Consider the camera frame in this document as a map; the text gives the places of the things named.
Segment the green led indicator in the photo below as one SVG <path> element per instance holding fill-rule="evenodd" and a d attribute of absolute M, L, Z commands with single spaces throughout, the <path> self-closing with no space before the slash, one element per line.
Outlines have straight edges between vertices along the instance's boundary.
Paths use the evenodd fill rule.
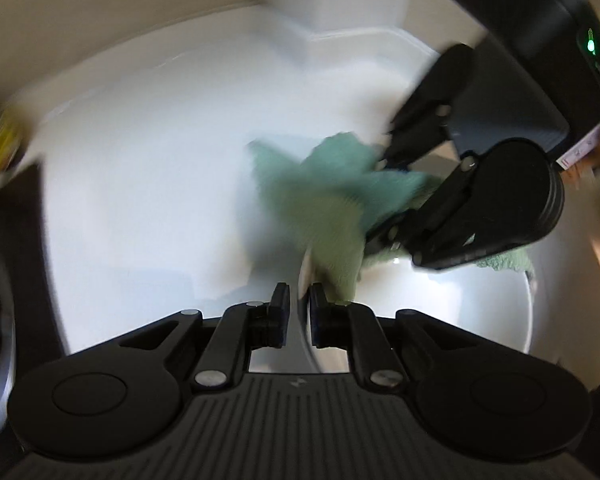
<path fill-rule="evenodd" d="M 596 42 L 593 40 L 593 30 L 589 29 L 589 41 L 587 41 L 587 50 L 596 55 Z"/>

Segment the microfiber cloth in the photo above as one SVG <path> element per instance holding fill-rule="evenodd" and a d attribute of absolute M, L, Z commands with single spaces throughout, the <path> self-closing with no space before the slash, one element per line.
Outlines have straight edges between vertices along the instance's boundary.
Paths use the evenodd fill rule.
<path fill-rule="evenodd" d="M 375 171 L 378 150 L 351 133 L 328 137 L 303 161 L 264 142 L 250 144 L 265 208 L 288 226 L 300 250 L 327 274 L 340 300 L 351 301 L 360 269 L 404 254 L 383 251 L 363 261 L 365 234 L 389 216 L 419 208 L 442 180 L 418 171 Z M 478 262 L 532 272 L 522 249 Z"/>

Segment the white label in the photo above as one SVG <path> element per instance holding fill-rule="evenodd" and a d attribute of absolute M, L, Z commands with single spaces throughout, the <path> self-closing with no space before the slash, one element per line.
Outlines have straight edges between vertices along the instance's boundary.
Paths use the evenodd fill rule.
<path fill-rule="evenodd" d="M 587 154 L 600 143 L 600 124 L 593 128 L 587 135 L 582 137 L 571 149 L 564 153 L 556 162 L 564 170 L 568 170 L 579 160 L 582 160 Z"/>

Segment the towel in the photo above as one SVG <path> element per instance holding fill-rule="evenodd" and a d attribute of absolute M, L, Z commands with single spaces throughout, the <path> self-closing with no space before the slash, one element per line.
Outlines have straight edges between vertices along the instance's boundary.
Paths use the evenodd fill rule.
<path fill-rule="evenodd" d="M 363 261 L 365 234 L 389 216 L 419 208 L 442 180 L 419 171 L 375 171 L 379 152 L 352 133 L 328 137 L 302 161 L 268 144 L 250 144 L 253 174 L 264 207 L 291 231 L 343 301 L 355 297 L 363 266 L 405 255 L 385 250 Z M 477 263 L 532 272 L 524 249 Z"/>

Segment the white baseboard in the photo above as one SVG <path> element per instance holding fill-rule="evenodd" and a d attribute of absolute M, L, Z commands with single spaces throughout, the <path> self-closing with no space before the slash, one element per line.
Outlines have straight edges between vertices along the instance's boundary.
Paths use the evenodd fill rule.
<path fill-rule="evenodd" d="M 329 68 L 355 59 L 382 59 L 414 75 L 435 52 L 399 28 L 374 27 L 316 33 L 264 6 L 215 12 L 154 30 L 104 50 L 22 89 L 14 102 L 33 124 L 142 70 L 151 70 L 203 44 L 257 34 L 306 68 Z"/>

